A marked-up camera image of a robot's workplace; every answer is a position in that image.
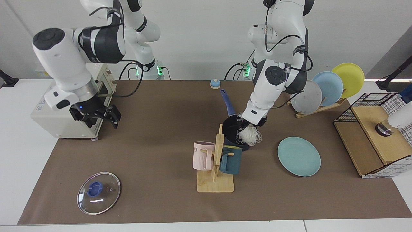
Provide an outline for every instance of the wooden box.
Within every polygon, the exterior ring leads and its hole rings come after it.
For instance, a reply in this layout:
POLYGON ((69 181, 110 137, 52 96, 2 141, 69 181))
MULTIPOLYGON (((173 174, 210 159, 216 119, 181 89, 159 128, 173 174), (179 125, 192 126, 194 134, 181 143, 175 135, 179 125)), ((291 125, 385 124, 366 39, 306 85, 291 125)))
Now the wooden box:
POLYGON ((412 125, 389 137, 375 126, 405 102, 396 93, 367 93, 334 122, 362 178, 390 178, 412 169, 412 125))

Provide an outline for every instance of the white table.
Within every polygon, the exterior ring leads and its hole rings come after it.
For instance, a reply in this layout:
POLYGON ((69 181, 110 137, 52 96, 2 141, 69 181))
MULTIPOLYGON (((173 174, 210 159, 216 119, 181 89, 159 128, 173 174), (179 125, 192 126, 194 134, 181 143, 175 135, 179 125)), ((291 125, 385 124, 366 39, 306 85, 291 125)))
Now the white table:
MULTIPOLYGON (((0 227, 1 231, 411 231, 412 219, 294 220, 260 222, 148 223, 102 225, 15 226, 57 139, 44 131, 30 114, 51 80, 20 80, 14 88, 0 89, 0 227)), ((382 92, 366 82, 361 93, 382 92)), ((358 96, 349 101, 352 103, 358 96)), ((394 178, 412 208, 412 172, 394 178)))

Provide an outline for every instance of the yellow plate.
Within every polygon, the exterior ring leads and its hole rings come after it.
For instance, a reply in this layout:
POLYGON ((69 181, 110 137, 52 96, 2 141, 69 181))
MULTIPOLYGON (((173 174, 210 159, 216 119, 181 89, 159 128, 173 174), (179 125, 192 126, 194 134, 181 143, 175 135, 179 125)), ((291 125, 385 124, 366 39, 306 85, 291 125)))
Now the yellow plate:
POLYGON ((346 89, 342 94, 342 98, 352 97, 357 94, 365 82, 362 69, 353 63, 340 64, 332 72, 342 79, 343 88, 346 89))

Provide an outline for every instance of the pink mug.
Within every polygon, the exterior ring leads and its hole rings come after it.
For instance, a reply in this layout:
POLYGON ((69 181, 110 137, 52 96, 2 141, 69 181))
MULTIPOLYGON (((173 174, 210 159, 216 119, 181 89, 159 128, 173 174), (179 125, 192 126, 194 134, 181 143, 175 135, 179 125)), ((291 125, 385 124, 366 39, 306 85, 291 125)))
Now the pink mug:
POLYGON ((212 153, 214 151, 215 144, 212 142, 195 142, 193 152, 193 168, 199 171, 212 170, 212 153))

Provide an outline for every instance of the blue plate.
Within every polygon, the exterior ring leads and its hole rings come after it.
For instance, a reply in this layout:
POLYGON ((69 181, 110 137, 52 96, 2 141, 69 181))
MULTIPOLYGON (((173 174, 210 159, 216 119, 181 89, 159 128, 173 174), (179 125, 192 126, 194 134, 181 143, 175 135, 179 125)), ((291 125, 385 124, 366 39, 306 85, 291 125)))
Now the blue plate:
POLYGON ((343 82, 336 73, 329 71, 321 72, 313 77, 312 81, 321 88, 322 99, 326 97, 321 106, 327 107, 333 105, 342 96, 343 82))
POLYGON ((298 176, 311 176, 321 168, 321 157, 316 148, 299 137, 289 137, 281 141, 278 156, 282 165, 298 176))

